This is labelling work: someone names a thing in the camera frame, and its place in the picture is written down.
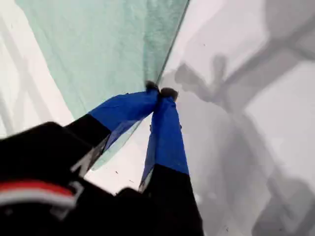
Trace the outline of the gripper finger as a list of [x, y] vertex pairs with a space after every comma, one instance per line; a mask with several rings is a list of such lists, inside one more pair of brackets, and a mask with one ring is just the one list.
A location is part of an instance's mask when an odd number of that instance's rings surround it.
[[145, 83], [145, 91], [120, 94], [104, 101], [66, 128], [85, 143], [96, 147], [103, 140], [106, 151], [135, 123], [151, 114], [159, 99], [158, 86]]
[[141, 190], [153, 204], [159, 236], [202, 236], [203, 226], [193, 194], [179, 115], [178, 92], [160, 91], [153, 112], [141, 179]]

